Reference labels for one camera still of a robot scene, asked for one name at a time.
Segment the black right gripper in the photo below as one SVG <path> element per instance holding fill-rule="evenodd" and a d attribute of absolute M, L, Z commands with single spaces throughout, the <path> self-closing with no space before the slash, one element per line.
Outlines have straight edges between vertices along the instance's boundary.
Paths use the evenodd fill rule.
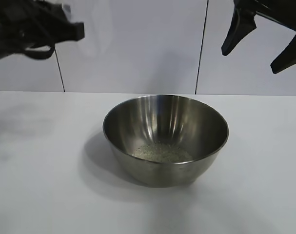
<path fill-rule="evenodd" d="M 296 0 L 235 0 L 229 31 L 221 47 L 224 56 L 257 28 L 255 15 L 283 25 L 296 32 Z M 274 59 L 270 67 L 277 74 L 296 64 L 296 35 Z"/>

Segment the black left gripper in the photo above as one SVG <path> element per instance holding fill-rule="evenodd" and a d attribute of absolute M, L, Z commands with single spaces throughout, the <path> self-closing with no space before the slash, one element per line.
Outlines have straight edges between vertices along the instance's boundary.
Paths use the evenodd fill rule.
<path fill-rule="evenodd" d="M 0 0 L 0 60 L 11 55 L 46 60 L 57 42 L 85 38 L 83 22 L 56 25 L 64 18 L 61 2 Z"/>

